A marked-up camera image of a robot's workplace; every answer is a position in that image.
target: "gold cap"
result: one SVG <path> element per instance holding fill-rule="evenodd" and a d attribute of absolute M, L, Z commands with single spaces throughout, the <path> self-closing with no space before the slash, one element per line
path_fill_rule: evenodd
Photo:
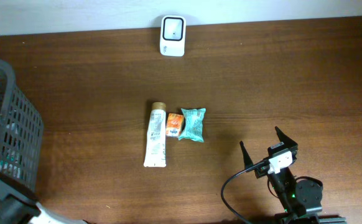
<path fill-rule="evenodd" d="M 166 104 L 162 102 L 155 102 L 152 104 L 152 110 L 164 110 L 166 111 Z"/>

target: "mesh basket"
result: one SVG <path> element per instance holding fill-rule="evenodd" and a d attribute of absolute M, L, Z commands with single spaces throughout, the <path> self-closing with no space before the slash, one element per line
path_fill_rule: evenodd
<path fill-rule="evenodd" d="M 0 172 L 35 190 L 44 125 L 0 60 Z"/>

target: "wooden table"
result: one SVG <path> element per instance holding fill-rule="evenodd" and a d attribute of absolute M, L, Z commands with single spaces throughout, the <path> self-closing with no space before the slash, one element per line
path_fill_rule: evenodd
<path fill-rule="evenodd" d="M 182 58 L 159 29 L 0 37 L 0 58 L 40 111 L 37 195 L 96 223 L 216 223 L 234 215 L 223 182 L 278 143 L 291 170 L 324 183 L 323 214 L 362 223 L 362 17 L 187 27 Z M 204 143 L 167 139 L 167 167 L 145 168 L 151 104 L 206 108 Z M 246 174 L 225 196 L 248 218 L 283 212 L 267 179 Z"/>

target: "white label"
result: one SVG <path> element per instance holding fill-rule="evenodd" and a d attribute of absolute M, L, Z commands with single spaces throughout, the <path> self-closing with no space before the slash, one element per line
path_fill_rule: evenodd
<path fill-rule="evenodd" d="M 147 132 L 145 167 L 166 166 L 165 118 L 164 110 L 152 110 Z"/>
<path fill-rule="evenodd" d="M 283 143 L 283 142 L 280 142 L 280 143 L 278 143 L 278 144 L 275 144 L 275 145 L 271 146 L 271 149 L 275 149 L 275 148 L 277 148 L 277 147 L 279 147 L 279 146 L 283 146 L 283 145 L 284 145 L 284 143 Z"/>

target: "black cable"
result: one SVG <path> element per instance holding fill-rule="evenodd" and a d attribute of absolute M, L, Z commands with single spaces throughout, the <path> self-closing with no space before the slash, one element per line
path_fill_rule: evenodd
<path fill-rule="evenodd" d="M 225 200 L 225 198 L 224 198 L 224 189 L 225 189 L 225 186 L 226 186 L 231 180 L 233 180 L 235 177 L 237 177 L 237 176 L 239 176 L 239 175 L 241 175 L 241 174 L 243 174 L 243 173 L 245 173 L 245 172 L 250 172 L 250 171 L 256 169 L 257 167 L 262 166 L 263 163 L 264 163 L 264 162 L 261 161 L 261 162 L 258 162 L 258 163 L 255 164 L 255 165 L 247 168 L 247 169 L 244 169 L 244 170 L 242 170 L 242 171 L 239 171 L 238 173 L 236 173 L 235 175 L 233 175 L 232 177 L 230 177 L 228 180 L 226 180 L 226 182 L 223 184 L 223 186 L 222 186 L 222 188 L 221 188 L 221 199 L 223 200 L 225 206 L 226 206 L 229 210 L 231 210 L 231 212 L 233 212 L 238 218 L 240 218 L 242 221 L 244 221 L 244 222 L 247 223 L 247 224 L 252 224 L 252 223 L 249 222 L 249 221 L 247 221 L 247 219 L 245 219 L 242 215 L 240 215 L 235 209 L 233 209 L 233 208 L 231 207 L 231 205 L 228 204 L 228 202 L 226 202 L 226 200 Z"/>
<path fill-rule="evenodd" d="M 274 193 L 272 193 L 272 190 L 271 190 L 271 188 L 269 187 L 269 179 L 268 179 L 268 181 L 267 181 L 267 187 L 268 187 L 269 192 L 270 192 L 275 198 L 279 198 L 279 197 L 276 196 Z"/>

